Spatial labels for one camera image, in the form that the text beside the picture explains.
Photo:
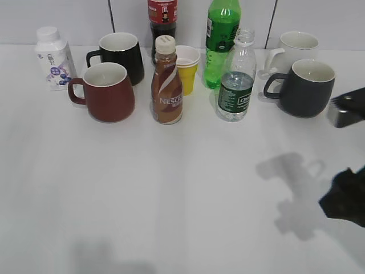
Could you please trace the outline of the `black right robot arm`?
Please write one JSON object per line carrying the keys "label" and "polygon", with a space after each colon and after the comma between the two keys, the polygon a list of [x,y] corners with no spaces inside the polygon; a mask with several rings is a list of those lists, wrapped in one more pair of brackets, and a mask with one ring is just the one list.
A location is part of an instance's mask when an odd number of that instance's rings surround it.
{"label": "black right robot arm", "polygon": [[350,168],[335,175],[328,192],[319,200],[325,215],[364,227],[364,168]]}

